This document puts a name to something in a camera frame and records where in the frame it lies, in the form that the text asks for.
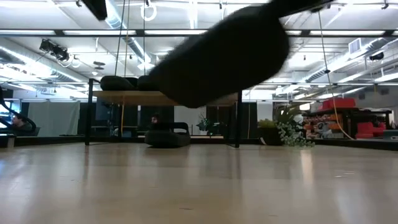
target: red furniture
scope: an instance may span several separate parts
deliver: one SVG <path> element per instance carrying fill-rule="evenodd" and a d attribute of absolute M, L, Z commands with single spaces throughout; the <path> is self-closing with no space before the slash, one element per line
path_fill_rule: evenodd
<path fill-rule="evenodd" d="M 335 98 L 336 108 L 354 108 L 355 99 L 354 98 Z M 333 98 L 325 100 L 319 110 L 330 110 L 333 109 Z"/>
<path fill-rule="evenodd" d="M 358 123 L 358 133 L 355 135 L 356 139 L 373 138 L 382 136 L 386 129 L 386 124 L 380 123 L 379 127 L 374 127 L 372 122 Z"/>

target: green plant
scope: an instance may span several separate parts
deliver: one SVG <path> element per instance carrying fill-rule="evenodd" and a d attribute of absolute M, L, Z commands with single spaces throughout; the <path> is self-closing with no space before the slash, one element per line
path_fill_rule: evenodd
<path fill-rule="evenodd" d="M 275 120 L 278 123 L 289 123 L 294 117 L 302 114 L 298 106 L 282 106 L 276 110 Z"/>
<path fill-rule="evenodd" d="M 205 118 L 202 114 L 199 115 L 200 122 L 197 124 L 200 131 L 208 131 L 209 127 L 211 126 L 210 120 Z"/>
<path fill-rule="evenodd" d="M 258 128 L 276 128 L 276 122 L 269 119 L 260 120 L 257 124 Z"/>
<path fill-rule="evenodd" d="M 303 137 L 303 126 L 296 122 L 294 118 L 302 112 L 298 106 L 285 106 L 276 110 L 275 119 L 279 129 L 280 140 L 288 146 L 311 146 L 314 142 L 307 141 Z"/>

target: black bean bag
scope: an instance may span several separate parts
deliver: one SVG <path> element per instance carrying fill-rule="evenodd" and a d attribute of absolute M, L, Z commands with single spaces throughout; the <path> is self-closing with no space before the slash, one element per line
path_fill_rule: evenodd
<path fill-rule="evenodd" d="M 242 8 L 200 38 L 189 37 L 149 78 L 168 98 L 189 108 L 257 85 L 274 76 L 289 54 L 279 18 L 326 2 L 332 0 L 273 0 Z"/>
<path fill-rule="evenodd" d="M 100 81 L 100 86 L 104 91 L 136 90 L 129 80 L 115 75 L 104 76 Z"/>
<path fill-rule="evenodd" d="M 136 78 L 136 77 L 126 77 L 125 79 L 127 81 L 129 81 L 130 84 L 132 84 L 134 87 L 137 88 L 138 78 Z"/>
<path fill-rule="evenodd" d="M 137 87 L 139 91 L 159 91 L 157 84 L 148 75 L 138 78 Z"/>
<path fill-rule="evenodd" d="M 174 132 L 174 129 L 184 129 L 185 132 Z M 145 134 L 145 143 L 158 148 L 175 148 L 187 146 L 191 137 L 186 123 L 157 123 Z"/>

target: potted plant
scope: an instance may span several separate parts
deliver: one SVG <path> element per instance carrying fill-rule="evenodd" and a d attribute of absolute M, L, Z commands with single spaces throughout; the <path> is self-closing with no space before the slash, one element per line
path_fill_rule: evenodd
<path fill-rule="evenodd" d="M 307 141 L 303 133 L 303 125 L 294 118 L 302 114 L 298 106 L 285 106 L 277 109 L 277 129 L 280 140 L 288 146 L 314 146 L 314 142 Z"/>
<path fill-rule="evenodd" d="M 201 135 L 207 135 L 207 132 L 211 126 L 210 120 L 205 118 L 202 114 L 199 116 L 200 122 L 197 124 Z"/>
<path fill-rule="evenodd" d="M 277 123 L 269 119 L 260 120 L 257 124 L 260 141 L 268 146 L 281 146 Z"/>

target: light wood floor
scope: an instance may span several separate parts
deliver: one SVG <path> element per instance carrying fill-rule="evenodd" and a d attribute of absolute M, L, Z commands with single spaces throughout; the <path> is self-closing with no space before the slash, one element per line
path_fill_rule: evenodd
<path fill-rule="evenodd" d="M 396 224 L 398 153 L 83 143 L 0 152 L 0 223 Z"/>

